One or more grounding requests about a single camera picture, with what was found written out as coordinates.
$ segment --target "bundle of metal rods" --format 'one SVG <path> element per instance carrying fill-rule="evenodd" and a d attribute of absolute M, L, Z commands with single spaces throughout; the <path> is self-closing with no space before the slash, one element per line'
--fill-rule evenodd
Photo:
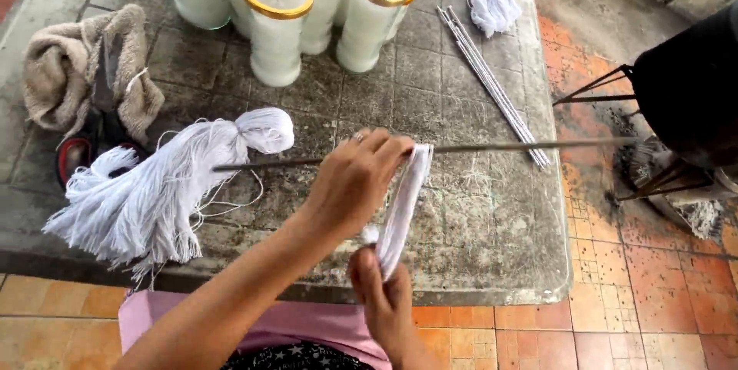
<path fill-rule="evenodd" d="M 518 114 L 515 106 L 513 106 L 510 101 L 510 98 L 505 95 L 503 87 L 492 74 L 489 66 L 487 66 L 487 63 L 482 58 L 482 54 L 474 45 L 472 38 L 469 37 L 469 34 L 466 32 L 464 25 L 461 24 L 461 21 L 459 21 L 456 13 L 454 13 L 454 10 L 450 6 L 446 7 L 446 9 L 439 6 L 436 6 L 435 8 L 438 10 L 438 14 L 440 14 L 441 19 L 444 20 L 448 28 L 451 30 L 451 33 L 453 33 L 454 38 L 456 39 L 456 45 L 461 49 L 466 61 L 472 67 L 472 70 L 474 70 L 479 81 L 484 85 L 484 89 L 487 91 L 489 96 L 492 97 L 494 102 L 503 112 L 505 119 L 510 123 L 510 126 L 512 126 L 517 137 L 524 143 L 536 142 L 535 138 L 533 138 L 533 134 L 530 133 L 530 129 L 521 119 L 520 114 Z M 531 149 L 528 153 L 530 153 L 530 157 L 533 158 L 533 161 L 539 167 L 546 167 L 551 164 L 549 158 L 540 149 Z"/>

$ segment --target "beige towel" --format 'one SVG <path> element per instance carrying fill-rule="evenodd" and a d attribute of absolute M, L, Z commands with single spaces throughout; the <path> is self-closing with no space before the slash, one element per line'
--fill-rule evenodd
<path fill-rule="evenodd" d="M 164 95 L 148 73 L 125 92 L 131 79 L 145 68 L 145 19 L 141 7 L 129 4 L 110 14 L 36 32 L 23 64 L 23 99 L 31 119 L 44 129 L 66 132 L 65 138 L 79 131 L 90 107 L 102 36 L 121 33 L 123 51 L 113 86 L 115 102 L 128 134 L 145 144 L 146 129 L 156 118 Z"/>

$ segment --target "hand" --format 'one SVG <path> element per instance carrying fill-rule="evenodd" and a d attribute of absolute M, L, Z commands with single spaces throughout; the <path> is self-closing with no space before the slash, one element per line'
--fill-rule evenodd
<path fill-rule="evenodd" d="M 392 277 L 382 283 L 382 271 L 372 247 L 351 255 L 348 273 L 356 298 L 364 305 L 371 336 L 387 353 L 393 368 L 405 367 L 409 355 L 420 354 L 412 322 L 412 286 L 407 268 L 397 264 Z"/>
<path fill-rule="evenodd" d="M 359 233 L 384 201 L 404 153 L 415 143 L 386 129 L 364 128 L 343 140 L 320 164 L 300 211 L 325 231 L 349 238 Z"/>

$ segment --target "concrete table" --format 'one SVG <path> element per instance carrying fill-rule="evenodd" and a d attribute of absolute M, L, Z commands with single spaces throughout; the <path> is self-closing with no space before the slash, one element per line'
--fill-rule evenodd
<path fill-rule="evenodd" d="M 2 24 L 0 48 L 0 272 L 98 284 L 130 285 L 124 272 L 69 249 L 39 230 L 65 202 L 53 175 L 60 134 L 27 121 L 22 51 L 38 29 L 115 10 L 128 3 L 148 15 L 149 72 L 166 96 L 151 128 L 186 126 L 199 117 L 236 118 L 279 106 L 294 120 L 296 143 L 283 158 L 320 156 L 362 126 L 386 126 L 436 144 L 516 140 L 435 14 L 452 5 L 537 139 L 555 139 L 534 0 L 509 33 L 484 39 L 469 21 L 466 0 L 415 0 L 380 63 L 365 75 L 344 72 L 330 54 L 303 57 L 300 78 L 266 87 L 249 71 L 249 45 L 231 26 L 190 27 L 171 0 L 20 0 Z M 536 167 L 522 153 L 438 156 L 422 190 L 405 262 L 417 305 L 540 304 L 561 300 L 571 285 L 558 155 Z M 264 195 L 213 218 L 197 231 L 204 258 L 168 267 L 162 290 L 189 291 L 278 228 L 307 195 L 313 168 L 260 173 Z M 258 193 L 250 175 L 234 179 L 224 199 Z M 382 213 L 376 216 L 381 221 Z M 347 302 L 345 269 L 359 246 L 346 241 L 284 294 L 284 299 Z"/>

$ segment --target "scissors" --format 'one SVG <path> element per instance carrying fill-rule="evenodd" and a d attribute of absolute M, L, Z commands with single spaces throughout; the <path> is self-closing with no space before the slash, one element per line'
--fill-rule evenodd
<path fill-rule="evenodd" d="M 148 157 L 148 152 L 125 131 L 116 109 L 113 85 L 122 50 L 123 36 L 120 33 L 113 35 L 112 40 L 103 36 L 85 123 L 78 133 L 65 139 L 57 149 L 57 180 L 64 189 L 77 168 L 89 167 L 102 154 L 101 149 L 131 148 L 136 152 L 139 163 Z M 118 177 L 126 171 L 125 168 L 113 171 L 111 177 Z"/>

